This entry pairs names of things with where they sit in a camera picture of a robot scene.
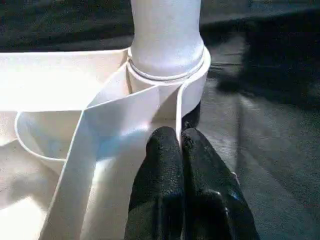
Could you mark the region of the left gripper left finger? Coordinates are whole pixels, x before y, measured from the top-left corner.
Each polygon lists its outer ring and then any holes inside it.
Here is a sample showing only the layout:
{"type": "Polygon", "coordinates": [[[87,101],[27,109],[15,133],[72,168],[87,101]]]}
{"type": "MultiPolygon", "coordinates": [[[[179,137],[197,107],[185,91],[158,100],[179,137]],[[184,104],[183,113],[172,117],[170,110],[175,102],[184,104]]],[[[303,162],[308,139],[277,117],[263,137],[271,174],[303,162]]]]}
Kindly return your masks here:
{"type": "Polygon", "coordinates": [[[173,128],[154,130],[132,185],[124,238],[179,240],[184,221],[184,173],[173,128]]]}

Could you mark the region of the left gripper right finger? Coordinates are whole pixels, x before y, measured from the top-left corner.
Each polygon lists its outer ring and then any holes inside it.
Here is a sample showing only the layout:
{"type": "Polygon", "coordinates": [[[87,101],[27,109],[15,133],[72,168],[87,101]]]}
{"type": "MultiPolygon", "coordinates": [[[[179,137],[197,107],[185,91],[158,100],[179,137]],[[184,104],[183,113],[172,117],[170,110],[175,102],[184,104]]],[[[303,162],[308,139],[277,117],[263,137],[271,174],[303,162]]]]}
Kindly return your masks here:
{"type": "Polygon", "coordinates": [[[196,128],[181,133],[187,240],[258,240],[236,176],[196,128]]]}

